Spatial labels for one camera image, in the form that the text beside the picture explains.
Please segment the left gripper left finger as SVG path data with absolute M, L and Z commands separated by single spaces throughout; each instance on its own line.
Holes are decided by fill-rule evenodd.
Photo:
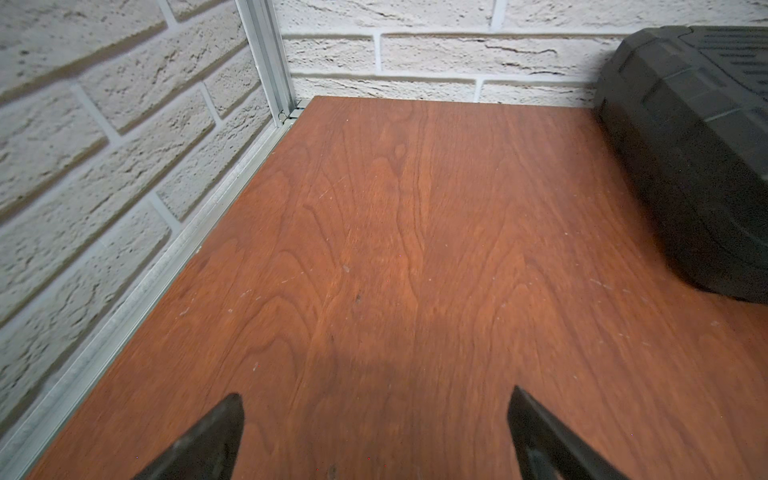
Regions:
M 242 397 L 230 393 L 134 479 L 231 479 L 244 423 Z

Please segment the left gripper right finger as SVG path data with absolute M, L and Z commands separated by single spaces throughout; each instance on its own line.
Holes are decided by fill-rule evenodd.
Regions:
M 507 422 L 524 479 L 626 477 L 520 386 L 513 389 Z

